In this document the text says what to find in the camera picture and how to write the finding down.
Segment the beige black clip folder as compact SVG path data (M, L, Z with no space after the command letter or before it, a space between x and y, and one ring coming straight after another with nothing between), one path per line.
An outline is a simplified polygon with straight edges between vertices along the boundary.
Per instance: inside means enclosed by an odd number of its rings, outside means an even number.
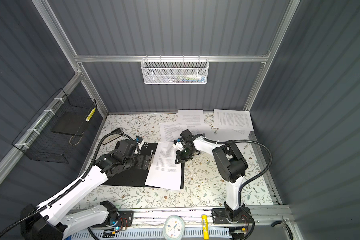
M151 156L156 152L157 143L144 143L141 153L144 156ZM136 164L132 168L125 170L102 184L102 186L119 186L119 187L147 187L145 185L149 170L138 169L141 164Z

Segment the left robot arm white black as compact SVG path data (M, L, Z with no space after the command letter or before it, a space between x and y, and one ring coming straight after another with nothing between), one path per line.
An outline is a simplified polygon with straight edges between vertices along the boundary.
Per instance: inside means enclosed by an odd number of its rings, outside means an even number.
M26 206L21 211L21 217L25 218L20 224L22 237L26 240L64 240L101 224L120 231L127 222L109 201L75 214L68 212L92 190L143 160L143 144L141 137L120 141L114 150L97 158L94 166L59 193L38 206Z

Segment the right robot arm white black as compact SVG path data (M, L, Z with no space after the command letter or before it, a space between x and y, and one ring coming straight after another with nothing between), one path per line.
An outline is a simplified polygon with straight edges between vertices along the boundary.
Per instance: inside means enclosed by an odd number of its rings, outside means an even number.
M240 187L248 163L237 145L232 141L212 141L204 134L193 135L190 130L184 130L173 141L173 147L176 149L176 165L186 163L200 153L214 157L218 172L226 183L225 216L232 223L238 221L243 214L243 205L239 200Z

